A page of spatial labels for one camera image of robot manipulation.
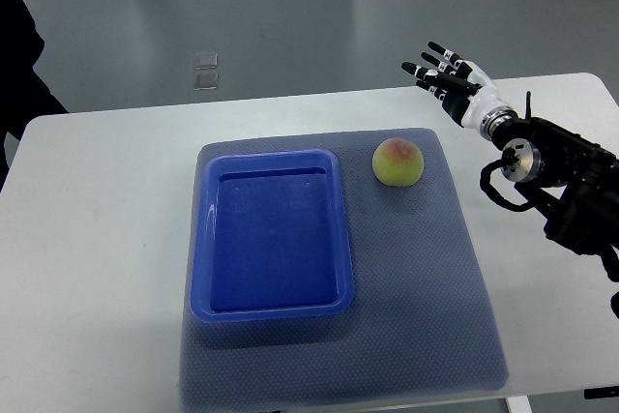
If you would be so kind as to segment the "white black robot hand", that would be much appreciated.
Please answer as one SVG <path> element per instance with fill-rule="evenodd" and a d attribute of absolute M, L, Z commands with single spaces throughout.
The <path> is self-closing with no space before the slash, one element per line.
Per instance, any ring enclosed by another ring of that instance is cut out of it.
<path fill-rule="evenodd" d="M 429 42 L 423 52 L 426 66 L 403 62 L 401 68 L 416 79 L 416 85 L 437 99 L 459 126 L 478 130 L 484 117 L 502 106 L 494 81 L 474 62 L 454 51 Z"/>

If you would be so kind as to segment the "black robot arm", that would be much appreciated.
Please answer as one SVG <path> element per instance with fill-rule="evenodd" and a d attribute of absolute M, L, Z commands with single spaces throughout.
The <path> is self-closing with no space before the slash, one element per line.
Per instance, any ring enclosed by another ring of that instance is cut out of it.
<path fill-rule="evenodd" d="M 597 255 L 618 281 L 618 158 L 597 143 L 543 118 L 495 110 L 482 135 L 501 157 L 481 171 L 480 188 L 513 212 L 535 209 L 548 240 L 578 255 Z"/>

